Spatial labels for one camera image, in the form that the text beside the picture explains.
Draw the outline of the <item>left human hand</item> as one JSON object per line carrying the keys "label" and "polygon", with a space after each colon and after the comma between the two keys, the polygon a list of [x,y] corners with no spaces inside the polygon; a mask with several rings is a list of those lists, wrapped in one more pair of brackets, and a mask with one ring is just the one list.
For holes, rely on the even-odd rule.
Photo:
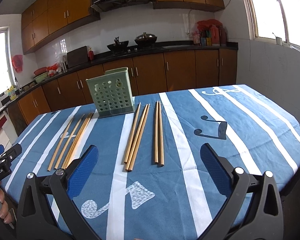
{"label": "left human hand", "polygon": [[8,204],[5,200],[5,194],[0,188],[0,202],[2,204],[0,209],[0,218],[4,221],[5,224],[12,223],[13,219],[8,209]]}

